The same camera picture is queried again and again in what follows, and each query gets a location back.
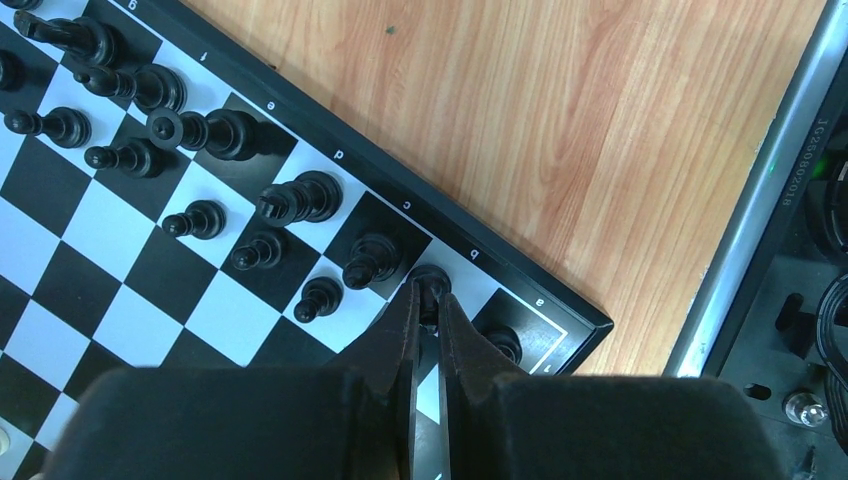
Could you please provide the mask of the black and white chessboard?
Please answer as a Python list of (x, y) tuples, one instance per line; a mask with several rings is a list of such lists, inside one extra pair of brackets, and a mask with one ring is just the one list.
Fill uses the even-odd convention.
[[(16, 11), (1, 5), (1, 50), (22, 67), (16, 87), (1, 90), (3, 478), (37, 475), (84, 392), (107, 371), (323, 364), (378, 319), (422, 264), (448, 274), (483, 336), (497, 326), (516, 332), (518, 366), (529, 374), (574, 371), (611, 331), (612, 320), (589, 301), (179, 1), (43, 1), (26, 11), (111, 26), (119, 58), (109, 68), (173, 70), (187, 89), (177, 113), (246, 112), (258, 122), (259, 153), (227, 161), (155, 145), (163, 159), (155, 178), (89, 167), (90, 147), (151, 141), (149, 114), (87, 91), (73, 74), (97, 65), (23, 37)], [(85, 145), (61, 148), (4, 124), (13, 110), (44, 116), (56, 107), (89, 119)], [(334, 216), (272, 227), (255, 213), (264, 188), (310, 170), (340, 183)], [(223, 231), (210, 240), (166, 234), (162, 220), (196, 200), (224, 209)], [(283, 259), (235, 269), (231, 253), (262, 230), (286, 236)], [(353, 290), (342, 271), (364, 233), (396, 238), (402, 259), (387, 280)], [(334, 278), (343, 299), (333, 314), (300, 323), (293, 308), (320, 276)]]

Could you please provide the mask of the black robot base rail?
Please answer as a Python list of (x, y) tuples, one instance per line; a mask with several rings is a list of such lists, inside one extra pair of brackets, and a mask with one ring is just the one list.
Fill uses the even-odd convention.
[(843, 1), (823, 5), (664, 374), (734, 385), (788, 477), (846, 477)]

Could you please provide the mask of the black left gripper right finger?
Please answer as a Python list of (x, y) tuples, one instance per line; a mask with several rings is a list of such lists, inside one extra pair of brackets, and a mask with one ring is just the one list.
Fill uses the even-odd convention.
[(449, 479), (778, 479), (752, 407), (712, 378), (536, 376), (439, 307)]

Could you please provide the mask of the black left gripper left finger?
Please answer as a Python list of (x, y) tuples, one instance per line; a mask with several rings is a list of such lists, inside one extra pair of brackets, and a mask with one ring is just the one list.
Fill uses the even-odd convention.
[(311, 367), (122, 368), (101, 375), (47, 479), (408, 479), (421, 290)]

